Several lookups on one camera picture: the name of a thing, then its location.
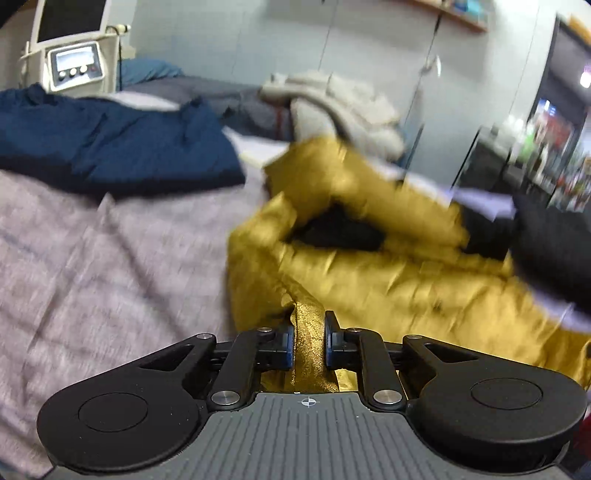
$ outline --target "gray ribbed plate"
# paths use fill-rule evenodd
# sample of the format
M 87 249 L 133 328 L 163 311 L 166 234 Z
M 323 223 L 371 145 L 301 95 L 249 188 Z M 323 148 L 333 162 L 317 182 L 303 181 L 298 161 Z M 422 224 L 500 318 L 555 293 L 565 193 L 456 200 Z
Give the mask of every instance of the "gray ribbed plate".
M 47 480 L 89 480 L 58 467 Z M 261 393 L 236 412 L 215 413 L 184 451 L 141 472 L 113 480 L 506 480 L 438 457 L 404 416 L 375 413 L 356 393 Z M 558 467 L 518 475 L 564 480 Z

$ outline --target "gray bedding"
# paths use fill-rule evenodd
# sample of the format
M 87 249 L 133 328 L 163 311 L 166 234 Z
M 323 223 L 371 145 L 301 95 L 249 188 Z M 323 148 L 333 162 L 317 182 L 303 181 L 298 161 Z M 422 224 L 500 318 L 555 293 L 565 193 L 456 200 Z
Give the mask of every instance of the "gray bedding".
M 0 171 L 0 462 L 41 476 L 56 391 L 200 332 L 233 335 L 226 239 L 264 202 L 246 185 L 99 207 Z
M 216 112 L 222 125 L 242 135 L 293 141 L 293 123 L 289 108 L 264 102 L 258 96 L 259 88 L 183 76 L 139 83 L 125 91 L 147 93 L 180 104 L 202 96 Z

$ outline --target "gold garment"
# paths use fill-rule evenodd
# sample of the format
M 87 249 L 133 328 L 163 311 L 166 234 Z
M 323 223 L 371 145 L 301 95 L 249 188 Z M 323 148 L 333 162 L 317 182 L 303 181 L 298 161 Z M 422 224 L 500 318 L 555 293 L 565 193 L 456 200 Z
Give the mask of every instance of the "gold garment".
M 509 255 L 500 262 L 462 253 L 469 234 L 458 205 L 383 179 L 330 138 L 293 145 L 265 171 L 272 199 L 231 234 L 228 269 L 238 330 L 276 325 L 286 312 L 295 327 L 295 367 L 267 377 L 272 388 L 356 388 L 350 372 L 323 365 L 325 310 L 341 327 L 372 329 L 388 342 L 415 333 L 589 385 L 590 336 L 549 319 L 513 276 Z M 286 240 L 333 203 L 386 234 L 379 252 Z

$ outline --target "blue pillow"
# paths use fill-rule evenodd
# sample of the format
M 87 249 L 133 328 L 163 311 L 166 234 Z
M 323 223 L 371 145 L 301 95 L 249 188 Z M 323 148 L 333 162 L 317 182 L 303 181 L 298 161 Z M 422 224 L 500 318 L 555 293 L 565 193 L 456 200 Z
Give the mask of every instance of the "blue pillow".
M 181 75 L 183 75 L 181 68 L 164 60 L 125 59 L 121 61 L 123 89 L 149 80 Z M 117 89 L 119 90 L 119 70 L 117 71 Z

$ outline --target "pinkish gray blanket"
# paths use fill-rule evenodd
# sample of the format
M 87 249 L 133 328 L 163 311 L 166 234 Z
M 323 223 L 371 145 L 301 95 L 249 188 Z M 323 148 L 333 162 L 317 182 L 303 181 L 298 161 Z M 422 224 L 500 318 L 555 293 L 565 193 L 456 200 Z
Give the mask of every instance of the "pinkish gray blanket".
M 58 390 L 200 332 L 233 335 L 226 239 L 264 202 L 246 185 L 97 208 L 0 171 L 0 462 L 41 476 Z

